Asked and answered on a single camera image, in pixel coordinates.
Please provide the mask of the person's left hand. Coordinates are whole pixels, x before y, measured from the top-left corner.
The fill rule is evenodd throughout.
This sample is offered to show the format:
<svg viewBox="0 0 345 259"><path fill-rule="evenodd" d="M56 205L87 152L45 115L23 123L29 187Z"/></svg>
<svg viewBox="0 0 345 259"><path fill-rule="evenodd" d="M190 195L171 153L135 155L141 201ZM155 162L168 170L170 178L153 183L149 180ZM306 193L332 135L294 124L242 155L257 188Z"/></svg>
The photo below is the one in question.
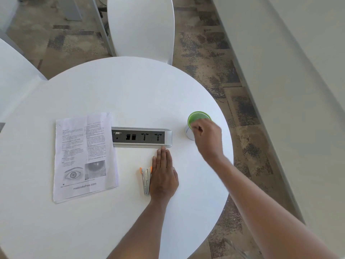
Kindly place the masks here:
<svg viewBox="0 0 345 259"><path fill-rule="evenodd" d="M150 179L150 196L153 201L168 204L175 194L173 188L173 160L169 150L167 152L167 170L166 173L161 171L161 148L157 150L157 169Z"/></svg>

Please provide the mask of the person's right hand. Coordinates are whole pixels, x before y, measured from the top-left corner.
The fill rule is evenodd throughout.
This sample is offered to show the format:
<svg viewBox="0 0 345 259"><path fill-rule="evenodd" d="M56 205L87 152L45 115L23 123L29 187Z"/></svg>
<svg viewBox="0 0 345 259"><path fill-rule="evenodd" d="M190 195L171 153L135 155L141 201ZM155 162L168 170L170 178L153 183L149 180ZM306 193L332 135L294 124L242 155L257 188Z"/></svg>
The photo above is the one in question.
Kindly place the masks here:
<svg viewBox="0 0 345 259"><path fill-rule="evenodd" d="M198 151L204 160L211 166L216 167L224 162L226 157L222 146L222 129L213 122L212 131L207 135L195 138Z"/></svg>

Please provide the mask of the person's left forearm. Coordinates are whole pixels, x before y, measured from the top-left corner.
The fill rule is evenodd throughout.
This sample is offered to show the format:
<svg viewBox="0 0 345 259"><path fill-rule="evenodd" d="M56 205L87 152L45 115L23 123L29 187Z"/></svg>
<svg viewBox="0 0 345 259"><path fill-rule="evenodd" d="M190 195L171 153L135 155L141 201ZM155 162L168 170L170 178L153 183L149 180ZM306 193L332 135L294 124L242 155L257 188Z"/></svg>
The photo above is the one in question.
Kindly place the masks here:
<svg viewBox="0 0 345 259"><path fill-rule="evenodd" d="M106 259L159 259L169 197L152 198Z"/></svg>

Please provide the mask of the person's right forearm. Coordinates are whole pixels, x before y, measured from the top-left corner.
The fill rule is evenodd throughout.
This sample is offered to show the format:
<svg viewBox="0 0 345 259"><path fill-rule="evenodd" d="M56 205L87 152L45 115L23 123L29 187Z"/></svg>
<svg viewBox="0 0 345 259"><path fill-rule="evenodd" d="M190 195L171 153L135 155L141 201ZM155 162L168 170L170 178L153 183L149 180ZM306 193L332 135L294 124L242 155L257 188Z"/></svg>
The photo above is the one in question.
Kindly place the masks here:
<svg viewBox="0 0 345 259"><path fill-rule="evenodd" d="M265 259L340 259L225 156L206 161L229 191Z"/></svg>

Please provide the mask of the green mesh cup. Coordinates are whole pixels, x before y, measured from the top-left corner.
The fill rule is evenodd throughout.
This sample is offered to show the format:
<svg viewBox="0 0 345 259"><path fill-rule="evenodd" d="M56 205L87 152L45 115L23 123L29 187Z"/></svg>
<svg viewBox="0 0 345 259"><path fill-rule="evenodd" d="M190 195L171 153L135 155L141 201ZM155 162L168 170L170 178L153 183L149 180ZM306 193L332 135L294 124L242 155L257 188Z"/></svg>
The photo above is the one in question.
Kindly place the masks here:
<svg viewBox="0 0 345 259"><path fill-rule="evenodd" d="M191 128L191 123L195 122L198 119L209 119L212 120L211 117L202 111L196 111L191 113L187 118L187 125L185 126L185 134L188 139L195 141L194 133Z"/></svg>

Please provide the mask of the silver orange stapler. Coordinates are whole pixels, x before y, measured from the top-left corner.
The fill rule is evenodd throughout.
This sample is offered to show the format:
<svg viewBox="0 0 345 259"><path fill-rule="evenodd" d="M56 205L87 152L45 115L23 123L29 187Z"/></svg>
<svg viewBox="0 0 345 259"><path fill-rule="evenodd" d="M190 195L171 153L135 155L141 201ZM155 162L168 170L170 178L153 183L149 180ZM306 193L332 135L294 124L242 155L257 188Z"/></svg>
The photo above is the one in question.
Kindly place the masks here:
<svg viewBox="0 0 345 259"><path fill-rule="evenodd" d="M149 196L150 193L150 179L152 174L152 166L148 169L140 168L140 173L142 176L142 183L143 183L143 191L144 195Z"/></svg>

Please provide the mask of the silver power socket box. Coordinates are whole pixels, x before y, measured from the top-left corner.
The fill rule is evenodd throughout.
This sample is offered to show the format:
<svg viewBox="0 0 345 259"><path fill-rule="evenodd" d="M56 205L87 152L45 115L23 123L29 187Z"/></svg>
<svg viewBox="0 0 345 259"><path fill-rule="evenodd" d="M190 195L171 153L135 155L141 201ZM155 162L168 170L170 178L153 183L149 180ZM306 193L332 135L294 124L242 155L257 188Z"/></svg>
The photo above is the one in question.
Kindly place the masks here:
<svg viewBox="0 0 345 259"><path fill-rule="evenodd" d="M173 144L169 129L112 127L111 133L114 147L170 148Z"/></svg>

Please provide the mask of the stack of printed paper sheets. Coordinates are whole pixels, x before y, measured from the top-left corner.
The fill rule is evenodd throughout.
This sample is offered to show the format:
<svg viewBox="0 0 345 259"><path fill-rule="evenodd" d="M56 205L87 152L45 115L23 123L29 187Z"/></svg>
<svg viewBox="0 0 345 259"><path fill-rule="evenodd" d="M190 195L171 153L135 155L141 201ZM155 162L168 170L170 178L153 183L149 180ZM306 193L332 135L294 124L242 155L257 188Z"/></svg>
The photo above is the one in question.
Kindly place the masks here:
<svg viewBox="0 0 345 259"><path fill-rule="evenodd" d="M111 113L56 120L55 204L119 186L112 121Z"/></svg>

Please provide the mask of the white chair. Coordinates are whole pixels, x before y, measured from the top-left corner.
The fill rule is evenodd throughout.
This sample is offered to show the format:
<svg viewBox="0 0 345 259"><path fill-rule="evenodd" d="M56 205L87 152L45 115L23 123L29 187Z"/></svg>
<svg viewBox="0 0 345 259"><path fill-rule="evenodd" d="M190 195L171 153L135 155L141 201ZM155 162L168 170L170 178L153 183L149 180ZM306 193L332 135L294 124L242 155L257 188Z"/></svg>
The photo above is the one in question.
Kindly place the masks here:
<svg viewBox="0 0 345 259"><path fill-rule="evenodd" d="M136 56L172 65L173 0L107 0L107 12L116 56Z"/></svg>
<svg viewBox="0 0 345 259"><path fill-rule="evenodd" d="M0 39L0 122L47 78L22 54Z"/></svg>

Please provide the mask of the grey desk leg panel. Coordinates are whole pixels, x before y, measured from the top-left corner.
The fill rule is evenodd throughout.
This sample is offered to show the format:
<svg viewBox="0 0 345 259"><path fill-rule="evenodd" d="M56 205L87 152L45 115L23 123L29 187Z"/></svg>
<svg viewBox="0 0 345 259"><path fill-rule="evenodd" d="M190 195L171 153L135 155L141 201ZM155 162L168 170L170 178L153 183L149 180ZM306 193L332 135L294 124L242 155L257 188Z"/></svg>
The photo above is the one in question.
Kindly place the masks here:
<svg viewBox="0 0 345 259"><path fill-rule="evenodd" d="M76 0L57 0L59 7L68 21L82 21Z"/></svg>

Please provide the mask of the white desk frame leg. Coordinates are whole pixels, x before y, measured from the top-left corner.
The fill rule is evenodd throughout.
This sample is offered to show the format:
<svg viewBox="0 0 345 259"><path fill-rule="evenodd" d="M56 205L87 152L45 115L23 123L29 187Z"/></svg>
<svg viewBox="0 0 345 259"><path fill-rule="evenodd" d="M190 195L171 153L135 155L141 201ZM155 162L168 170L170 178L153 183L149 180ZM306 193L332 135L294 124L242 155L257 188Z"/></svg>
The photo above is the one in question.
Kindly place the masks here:
<svg viewBox="0 0 345 259"><path fill-rule="evenodd" d="M102 8L97 6L97 2L101 3L100 0L90 0L91 10L93 12L93 17L96 21L97 29L100 32L102 41L105 45L105 48L110 56L116 56L114 45L110 40L110 28L109 22L103 22L103 13L107 13L107 6L103 4Z"/></svg>

